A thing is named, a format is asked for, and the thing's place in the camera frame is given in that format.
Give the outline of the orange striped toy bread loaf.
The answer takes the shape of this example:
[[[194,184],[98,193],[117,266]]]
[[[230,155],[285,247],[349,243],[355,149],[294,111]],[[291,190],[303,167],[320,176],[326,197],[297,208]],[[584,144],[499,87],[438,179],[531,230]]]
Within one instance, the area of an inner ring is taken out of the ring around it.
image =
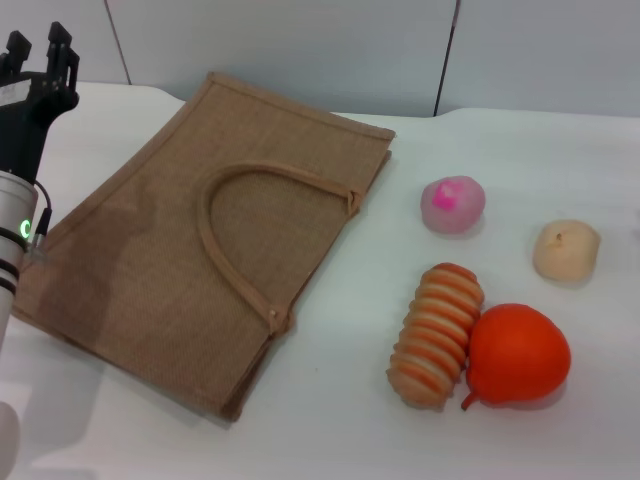
[[[484,300],[476,275],[462,266],[440,263],[423,273],[386,370],[404,403],[444,407],[466,366]]]

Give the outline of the pink toy peach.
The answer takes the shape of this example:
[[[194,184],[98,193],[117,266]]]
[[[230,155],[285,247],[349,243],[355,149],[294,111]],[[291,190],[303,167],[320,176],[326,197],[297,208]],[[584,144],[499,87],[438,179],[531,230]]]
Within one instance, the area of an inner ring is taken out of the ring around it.
[[[424,225],[444,235],[458,235],[472,229],[486,206],[484,188],[469,176],[444,177],[428,184],[421,195]]]

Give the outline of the orange toy fruit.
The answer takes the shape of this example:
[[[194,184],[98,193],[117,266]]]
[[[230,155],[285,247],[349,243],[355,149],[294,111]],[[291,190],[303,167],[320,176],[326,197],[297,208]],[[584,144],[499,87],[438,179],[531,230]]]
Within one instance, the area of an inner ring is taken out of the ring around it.
[[[466,372],[467,410],[527,403],[555,392],[567,379],[571,351],[562,331],[547,316],[524,304],[505,303],[486,310],[475,324]]]

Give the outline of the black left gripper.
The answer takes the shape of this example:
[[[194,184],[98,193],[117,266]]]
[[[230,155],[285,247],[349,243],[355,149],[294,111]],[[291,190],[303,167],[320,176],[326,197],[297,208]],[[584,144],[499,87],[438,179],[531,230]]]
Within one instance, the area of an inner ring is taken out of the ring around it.
[[[32,44],[18,30],[0,54],[0,171],[28,183],[36,180],[52,123],[79,102],[79,55],[71,48],[72,36],[54,21],[48,40],[46,74],[20,74]]]

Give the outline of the beige toy fruit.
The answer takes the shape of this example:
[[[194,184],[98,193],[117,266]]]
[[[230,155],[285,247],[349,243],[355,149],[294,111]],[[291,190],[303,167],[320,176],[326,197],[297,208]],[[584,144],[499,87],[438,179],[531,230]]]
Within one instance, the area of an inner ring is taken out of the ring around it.
[[[600,234],[589,224],[554,220],[544,225],[536,238],[532,263],[543,278],[579,284],[588,280],[596,265]]]

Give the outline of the brown jute handbag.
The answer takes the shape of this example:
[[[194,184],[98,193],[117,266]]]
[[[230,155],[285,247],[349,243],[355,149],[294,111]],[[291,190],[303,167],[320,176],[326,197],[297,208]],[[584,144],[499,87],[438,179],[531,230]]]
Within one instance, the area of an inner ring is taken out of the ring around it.
[[[13,313],[234,421],[394,136],[212,73],[50,231]]]

